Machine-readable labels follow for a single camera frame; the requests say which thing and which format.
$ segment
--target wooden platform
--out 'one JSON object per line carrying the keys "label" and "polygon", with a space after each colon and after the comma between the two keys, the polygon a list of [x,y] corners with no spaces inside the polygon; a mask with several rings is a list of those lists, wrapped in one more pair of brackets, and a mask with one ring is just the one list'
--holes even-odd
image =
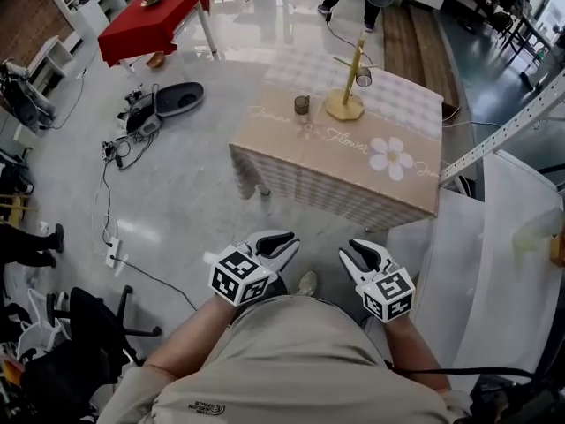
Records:
{"label": "wooden platform", "polygon": [[430,11],[409,5],[383,10],[385,70],[443,96],[443,113],[459,107],[455,79],[440,29]]}
{"label": "wooden platform", "polygon": [[416,30],[407,9],[389,6],[383,9],[385,71],[426,86]]}

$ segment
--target shirt logo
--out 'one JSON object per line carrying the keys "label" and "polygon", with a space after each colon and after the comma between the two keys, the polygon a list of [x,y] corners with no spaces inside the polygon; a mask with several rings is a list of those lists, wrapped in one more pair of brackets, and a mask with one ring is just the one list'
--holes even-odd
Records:
{"label": "shirt logo", "polygon": [[207,402],[196,401],[192,405],[188,405],[189,410],[194,410],[196,413],[210,414],[212,416],[217,416],[222,414],[226,409],[225,405],[209,404]]}

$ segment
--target brick wall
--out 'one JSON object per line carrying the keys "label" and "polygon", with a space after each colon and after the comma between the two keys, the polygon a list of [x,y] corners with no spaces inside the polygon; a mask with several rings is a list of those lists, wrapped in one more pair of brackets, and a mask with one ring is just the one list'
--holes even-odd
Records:
{"label": "brick wall", "polygon": [[14,57],[27,66],[48,38],[71,33],[53,0],[0,0],[0,61]]}

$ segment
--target black tray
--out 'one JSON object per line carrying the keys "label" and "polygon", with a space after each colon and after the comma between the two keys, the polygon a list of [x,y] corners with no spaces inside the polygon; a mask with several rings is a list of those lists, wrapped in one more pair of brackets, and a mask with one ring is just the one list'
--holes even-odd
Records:
{"label": "black tray", "polygon": [[161,88],[155,93],[154,113],[159,117],[172,117],[193,109],[203,97],[204,88],[195,81]]}

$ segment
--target white chair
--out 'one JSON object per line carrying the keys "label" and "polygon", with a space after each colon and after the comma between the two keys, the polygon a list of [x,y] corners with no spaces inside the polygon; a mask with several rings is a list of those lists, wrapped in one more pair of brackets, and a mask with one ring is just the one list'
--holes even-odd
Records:
{"label": "white chair", "polygon": [[[30,349],[35,349],[37,351],[35,356],[40,357],[45,352],[53,350],[60,341],[70,339],[64,326],[58,319],[55,321],[55,327],[49,324],[47,319],[47,297],[34,289],[27,290],[27,297],[33,309],[34,317],[32,316],[33,323],[31,325],[25,322],[21,324],[24,332],[18,341],[18,360]],[[57,308],[61,308],[65,299],[66,295],[61,292],[57,300]]]}

